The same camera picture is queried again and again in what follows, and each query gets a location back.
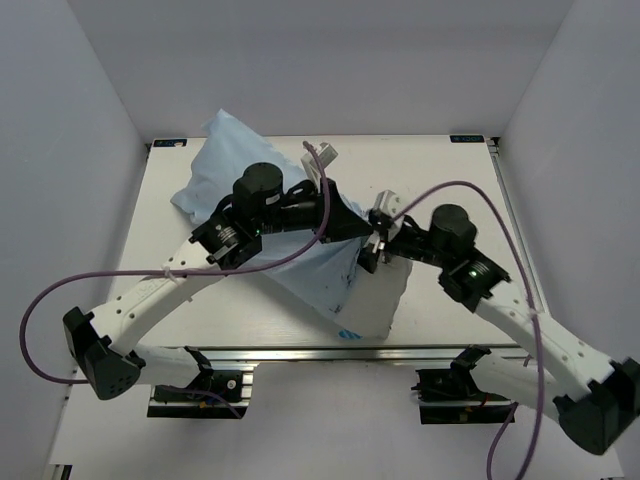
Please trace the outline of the light blue pillowcase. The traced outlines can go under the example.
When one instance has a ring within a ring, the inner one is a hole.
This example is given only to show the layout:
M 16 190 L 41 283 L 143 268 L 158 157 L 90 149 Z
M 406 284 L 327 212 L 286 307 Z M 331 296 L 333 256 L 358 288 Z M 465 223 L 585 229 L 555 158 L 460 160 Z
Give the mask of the light blue pillowcase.
M 329 194 L 269 141 L 224 110 L 204 126 L 208 137 L 187 184 L 171 202 L 199 226 L 216 211 L 239 214 L 260 235 L 247 267 L 266 276 L 324 319 L 336 322 L 357 280 L 357 259 L 372 229 L 363 210 Z

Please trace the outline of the white pillow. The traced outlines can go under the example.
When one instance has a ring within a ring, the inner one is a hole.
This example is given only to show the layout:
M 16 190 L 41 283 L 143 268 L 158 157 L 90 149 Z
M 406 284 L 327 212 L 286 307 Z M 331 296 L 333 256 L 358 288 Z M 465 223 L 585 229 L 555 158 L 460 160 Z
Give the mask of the white pillow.
M 335 318 L 340 331 L 359 334 L 359 340 L 387 339 L 411 272 L 412 262 L 400 257 L 380 263 L 374 274 L 358 266 L 349 296 Z

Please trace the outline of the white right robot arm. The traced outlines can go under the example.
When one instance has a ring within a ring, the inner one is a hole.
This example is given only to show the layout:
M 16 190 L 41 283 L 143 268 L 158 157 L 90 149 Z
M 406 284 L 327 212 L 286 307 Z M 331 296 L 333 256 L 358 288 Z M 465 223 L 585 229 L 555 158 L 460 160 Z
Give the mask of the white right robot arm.
M 477 228 L 464 208 L 437 207 L 428 229 L 402 212 L 396 199 L 377 201 L 368 217 L 373 235 L 364 252 L 367 268 L 387 257 L 439 268 L 438 282 L 451 300 L 508 335 L 543 370 L 536 374 L 486 347 L 468 347 L 451 364 L 459 396 L 494 393 L 540 408 L 593 455 L 606 453 L 638 419 L 638 362 L 614 360 L 529 306 L 508 272 L 476 247 Z

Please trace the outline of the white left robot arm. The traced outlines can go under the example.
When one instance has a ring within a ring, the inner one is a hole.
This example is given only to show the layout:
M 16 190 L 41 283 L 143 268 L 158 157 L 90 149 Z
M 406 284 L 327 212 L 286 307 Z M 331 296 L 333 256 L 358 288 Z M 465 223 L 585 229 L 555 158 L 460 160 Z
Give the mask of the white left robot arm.
M 263 235 L 300 230 L 319 234 L 323 243 L 373 231 L 343 202 L 334 181 L 318 187 L 304 180 L 285 190 L 277 166 L 252 164 L 166 261 L 164 273 L 87 313 L 66 313 L 67 345 L 97 397 L 110 400 L 136 384 L 179 388 L 191 399 L 205 396 L 214 370 L 200 351 L 144 346 L 141 339 L 193 295 L 258 255 Z

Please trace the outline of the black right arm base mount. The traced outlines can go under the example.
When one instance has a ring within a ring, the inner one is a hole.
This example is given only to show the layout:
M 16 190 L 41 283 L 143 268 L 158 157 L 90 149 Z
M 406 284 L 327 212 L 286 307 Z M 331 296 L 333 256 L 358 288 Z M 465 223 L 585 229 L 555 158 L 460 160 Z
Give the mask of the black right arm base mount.
M 447 368 L 418 369 L 416 394 L 422 425 L 480 425 L 510 423 L 513 403 L 503 396 L 478 388 L 471 370 L 491 353 L 484 346 L 471 345 Z

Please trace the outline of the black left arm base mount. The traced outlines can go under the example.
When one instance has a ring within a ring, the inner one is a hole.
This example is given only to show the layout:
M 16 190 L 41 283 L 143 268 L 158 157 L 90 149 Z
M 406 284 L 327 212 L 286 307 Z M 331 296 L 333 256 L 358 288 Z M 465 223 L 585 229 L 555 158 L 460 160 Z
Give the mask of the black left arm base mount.
M 252 395 L 256 364 L 213 364 L 212 379 L 198 385 L 201 393 L 184 393 L 156 386 L 151 391 L 147 417 L 156 419 L 240 420 Z

